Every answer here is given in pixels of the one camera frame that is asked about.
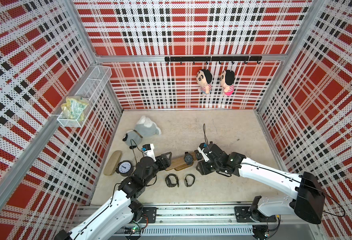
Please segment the wooden watch stand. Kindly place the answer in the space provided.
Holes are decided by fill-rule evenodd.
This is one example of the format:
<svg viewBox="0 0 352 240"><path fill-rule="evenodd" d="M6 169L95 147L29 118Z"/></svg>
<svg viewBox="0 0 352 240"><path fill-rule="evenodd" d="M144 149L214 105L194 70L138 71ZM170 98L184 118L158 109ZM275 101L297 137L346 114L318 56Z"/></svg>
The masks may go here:
<svg viewBox="0 0 352 240"><path fill-rule="evenodd" d="M187 168L191 168L195 162L197 162L196 158L195 158L195 154L194 152L190 153L193 155L194 157L194 162L191 166L188 166L187 164L185 164L184 162L184 155L181 157L177 157L175 159L172 159L172 164L169 168L166 169L166 171L171 171L171 170L175 170L175 171L181 171Z"/></svg>

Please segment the black round face watch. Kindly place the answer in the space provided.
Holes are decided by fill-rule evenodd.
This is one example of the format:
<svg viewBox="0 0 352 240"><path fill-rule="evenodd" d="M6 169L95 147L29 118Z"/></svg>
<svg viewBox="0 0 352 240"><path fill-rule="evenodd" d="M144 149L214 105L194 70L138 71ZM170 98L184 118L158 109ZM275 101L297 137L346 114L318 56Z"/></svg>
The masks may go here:
<svg viewBox="0 0 352 240"><path fill-rule="evenodd" d="M189 152L185 152L184 154L184 162L185 164L187 164L188 166L191 166L194 162L194 157L192 154L190 154Z"/></svg>

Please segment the black rugged sport watch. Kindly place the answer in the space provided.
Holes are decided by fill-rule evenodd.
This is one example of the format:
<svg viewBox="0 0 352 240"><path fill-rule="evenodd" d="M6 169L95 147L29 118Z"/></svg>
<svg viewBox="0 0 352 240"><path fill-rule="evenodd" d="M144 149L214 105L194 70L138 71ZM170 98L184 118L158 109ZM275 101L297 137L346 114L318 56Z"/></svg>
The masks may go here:
<svg viewBox="0 0 352 240"><path fill-rule="evenodd" d="M194 154L197 161L201 161L203 159L202 154L198 150L195 150Z"/></svg>

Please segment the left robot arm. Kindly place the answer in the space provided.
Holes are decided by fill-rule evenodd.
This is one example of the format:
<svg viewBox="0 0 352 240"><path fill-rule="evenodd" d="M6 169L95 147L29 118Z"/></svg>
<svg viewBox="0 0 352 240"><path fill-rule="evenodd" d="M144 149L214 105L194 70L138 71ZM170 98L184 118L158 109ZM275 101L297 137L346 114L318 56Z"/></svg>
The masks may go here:
<svg viewBox="0 0 352 240"><path fill-rule="evenodd" d="M138 197L157 173L166 170L171 164L171 152L155 157L148 151L136 164L133 173L119 184L109 200L69 232L59 231L54 239L108 240L122 227L132 221L138 221L143 212L143 205L138 201Z"/></svg>

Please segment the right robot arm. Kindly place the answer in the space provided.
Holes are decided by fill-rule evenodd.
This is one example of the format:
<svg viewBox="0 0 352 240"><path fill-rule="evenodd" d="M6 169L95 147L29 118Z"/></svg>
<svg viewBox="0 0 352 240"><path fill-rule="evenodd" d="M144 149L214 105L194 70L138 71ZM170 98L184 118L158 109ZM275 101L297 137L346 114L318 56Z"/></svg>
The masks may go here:
<svg viewBox="0 0 352 240"><path fill-rule="evenodd" d="M227 154L214 143L200 144L197 154L196 169L203 176L216 172L225 177L248 178L283 193L272 198L254 198L249 212L256 222L275 215L296 215L311 224L321 223L326 196L313 174L277 170L237 152Z"/></svg>

